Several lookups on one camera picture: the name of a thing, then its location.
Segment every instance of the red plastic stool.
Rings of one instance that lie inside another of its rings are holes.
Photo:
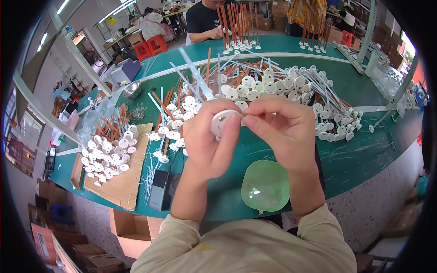
[[[343,37],[341,38],[341,43],[347,45],[347,47],[350,47],[352,45],[352,38],[354,35],[350,32],[347,32],[346,30],[343,30]]]
[[[146,41],[142,41],[141,43],[137,44],[134,48],[138,56],[138,59],[140,61],[149,57],[153,57],[153,53],[150,51],[149,44]]]
[[[162,35],[151,37],[149,40],[147,40],[147,43],[149,44],[150,51],[152,52],[153,56],[161,52],[167,52],[167,43]]]

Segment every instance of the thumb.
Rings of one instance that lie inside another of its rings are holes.
[[[223,128],[222,137],[218,143],[214,159],[222,163],[230,164],[234,154],[234,148],[238,142],[241,128],[241,115],[235,114],[230,117]]]
[[[264,140],[272,149],[275,149],[283,143],[282,134],[268,124],[265,120],[257,116],[247,115],[243,120],[244,124],[262,140]]]

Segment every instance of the white printer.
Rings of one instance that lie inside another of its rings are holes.
[[[118,63],[117,67],[111,72],[111,75],[119,84],[123,85],[131,83],[140,70],[141,63],[139,60],[132,61],[132,59],[127,59]]]

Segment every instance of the beige shirt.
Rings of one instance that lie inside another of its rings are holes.
[[[230,221],[199,235],[168,215],[131,272],[356,272],[352,250],[326,203],[304,216],[294,236],[258,219]]]

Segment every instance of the green plastic part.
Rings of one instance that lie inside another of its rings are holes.
[[[288,171],[277,162],[253,162],[244,175],[241,198],[247,206],[256,210],[282,209],[290,199]]]

